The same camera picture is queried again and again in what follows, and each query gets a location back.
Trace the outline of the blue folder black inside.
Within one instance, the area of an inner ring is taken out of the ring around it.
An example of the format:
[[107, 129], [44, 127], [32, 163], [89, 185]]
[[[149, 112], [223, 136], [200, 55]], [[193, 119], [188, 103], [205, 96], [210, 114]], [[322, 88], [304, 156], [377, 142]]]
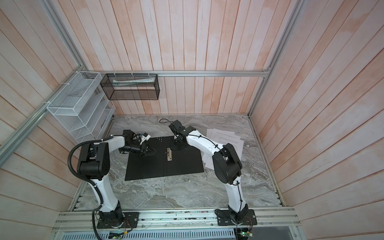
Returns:
[[200, 150], [191, 146], [173, 150], [173, 139], [172, 136], [150, 138], [148, 144], [156, 150], [154, 155], [139, 157], [129, 154], [125, 181], [203, 173]]

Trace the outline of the printed paper sheet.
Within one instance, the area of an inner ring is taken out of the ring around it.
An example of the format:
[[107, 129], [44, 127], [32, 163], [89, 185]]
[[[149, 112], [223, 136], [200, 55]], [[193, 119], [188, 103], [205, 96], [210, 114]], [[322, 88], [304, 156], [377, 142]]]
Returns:
[[207, 154], [203, 154], [203, 162], [204, 162], [206, 168], [211, 169], [211, 170], [214, 169], [212, 157], [209, 157]]

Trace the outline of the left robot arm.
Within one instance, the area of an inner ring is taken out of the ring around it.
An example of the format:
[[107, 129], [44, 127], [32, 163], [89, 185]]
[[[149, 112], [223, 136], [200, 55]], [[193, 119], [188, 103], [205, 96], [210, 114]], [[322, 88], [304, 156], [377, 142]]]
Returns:
[[154, 155], [156, 150], [151, 148], [147, 133], [135, 134], [131, 130], [124, 130], [121, 135], [111, 135], [104, 139], [85, 141], [74, 147], [81, 149], [77, 169], [71, 168], [75, 176], [87, 182], [93, 189], [99, 206], [94, 210], [99, 220], [93, 227], [121, 228], [128, 223], [119, 200], [113, 193], [109, 179], [111, 168], [110, 153], [118, 150], [121, 154], [136, 154], [139, 157]]

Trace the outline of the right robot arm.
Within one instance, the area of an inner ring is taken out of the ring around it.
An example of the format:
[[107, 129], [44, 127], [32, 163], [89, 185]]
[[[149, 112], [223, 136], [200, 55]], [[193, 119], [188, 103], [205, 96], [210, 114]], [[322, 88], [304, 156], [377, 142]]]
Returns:
[[214, 142], [202, 135], [196, 128], [184, 127], [178, 120], [171, 122], [169, 128], [175, 136], [176, 149], [181, 150], [192, 146], [212, 158], [215, 175], [225, 185], [229, 198], [229, 209], [216, 210], [217, 217], [229, 220], [230, 225], [243, 224], [247, 220], [249, 207], [241, 187], [242, 163], [234, 146], [230, 143], [222, 145]]

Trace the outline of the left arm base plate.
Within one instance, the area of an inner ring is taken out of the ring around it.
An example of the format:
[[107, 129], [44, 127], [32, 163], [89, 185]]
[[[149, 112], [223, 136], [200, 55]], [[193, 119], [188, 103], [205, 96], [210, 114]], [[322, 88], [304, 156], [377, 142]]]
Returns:
[[134, 229], [138, 226], [139, 212], [100, 212], [97, 229]]

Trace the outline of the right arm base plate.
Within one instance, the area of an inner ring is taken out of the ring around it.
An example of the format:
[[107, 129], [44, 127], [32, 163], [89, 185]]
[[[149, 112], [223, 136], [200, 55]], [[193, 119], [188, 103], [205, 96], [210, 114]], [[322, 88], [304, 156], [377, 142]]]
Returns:
[[243, 209], [239, 214], [232, 210], [216, 209], [217, 222], [219, 226], [255, 226], [258, 224], [254, 210]]

